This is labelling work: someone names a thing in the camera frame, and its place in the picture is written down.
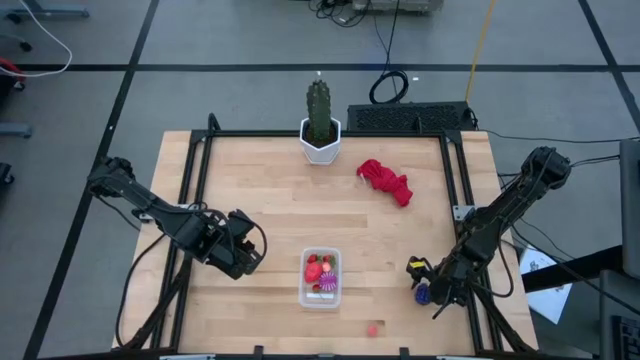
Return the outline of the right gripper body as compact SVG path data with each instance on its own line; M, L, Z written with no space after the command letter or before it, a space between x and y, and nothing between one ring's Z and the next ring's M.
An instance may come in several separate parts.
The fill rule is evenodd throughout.
M431 300L437 305L465 306L469 298L467 281L472 262L464 257L446 257L435 268L430 281Z

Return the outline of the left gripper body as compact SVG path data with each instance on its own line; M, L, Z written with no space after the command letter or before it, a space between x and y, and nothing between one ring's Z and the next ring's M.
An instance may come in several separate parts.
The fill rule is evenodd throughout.
M233 254L250 253L250 246L245 242L247 235L233 235L229 219L210 214L207 219L209 230L204 243L202 262L207 265L221 265Z

